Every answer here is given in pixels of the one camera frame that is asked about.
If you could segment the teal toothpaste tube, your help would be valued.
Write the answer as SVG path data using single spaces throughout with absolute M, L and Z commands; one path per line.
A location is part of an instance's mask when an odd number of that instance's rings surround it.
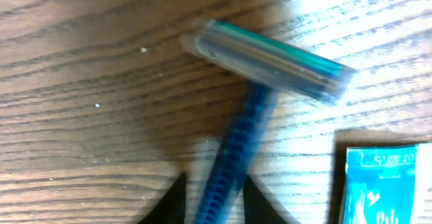
M 342 224 L 411 224 L 431 183 L 431 143 L 346 150 Z

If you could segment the blue disposable razor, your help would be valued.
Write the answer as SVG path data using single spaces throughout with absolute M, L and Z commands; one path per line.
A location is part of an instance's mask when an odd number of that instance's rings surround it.
M 248 91 L 221 137 L 194 216 L 195 223 L 225 223 L 258 155 L 282 91 L 339 105 L 354 75 L 338 63 L 220 20 L 202 20 L 181 37 L 185 51 L 246 78 Z

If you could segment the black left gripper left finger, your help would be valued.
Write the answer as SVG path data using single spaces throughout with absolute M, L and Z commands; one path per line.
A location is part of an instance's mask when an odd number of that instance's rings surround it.
M 184 224 L 186 173 L 182 172 L 154 208 L 137 224 Z

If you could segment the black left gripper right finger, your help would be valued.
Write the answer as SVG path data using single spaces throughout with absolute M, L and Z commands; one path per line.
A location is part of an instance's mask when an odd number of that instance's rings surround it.
M 248 176 L 243 187 L 245 224 L 289 224 Z

